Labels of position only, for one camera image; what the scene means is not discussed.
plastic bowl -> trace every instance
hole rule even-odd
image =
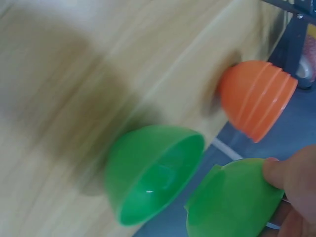
[[[263,161],[248,158],[212,168],[185,206],[190,237],[260,234],[284,195],[263,179]]]
[[[271,63],[242,62],[222,76],[222,106],[236,129],[259,142],[281,115],[297,83]]]
[[[203,150],[203,136],[183,127],[153,125],[121,137],[105,168],[116,219],[137,225],[161,212],[194,174]]]

fingernail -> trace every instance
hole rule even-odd
[[[280,160],[275,157],[269,157],[269,158],[266,158],[266,161],[280,161]]]

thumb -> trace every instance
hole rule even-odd
[[[273,157],[267,158],[263,163],[263,177],[272,186],[278,189],[284,189],[286,167],[286,161],[279,161]]]

white cable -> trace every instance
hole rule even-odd
[[[214,138],[212,145],[219,149],[222,153],[227,155],[232,160],[239,160],[243,159],[241,155],[239,155],[237,152],[235,152],[232,148],[227,146],[224,142],[219,140],[218,138]]]

blue floor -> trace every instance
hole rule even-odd
[[[276,124],[260,143],[252,143],[229,123],[218,138],[245,158],[287,159],[304,146],[316,143],[316,90],[305,92],[297,89]],[[189,195],[213,165],[224,165],[230,161],[229,157],[210,146],[198,172],[179,197],[145,224],[134,237],[187,237],[183,206]]]

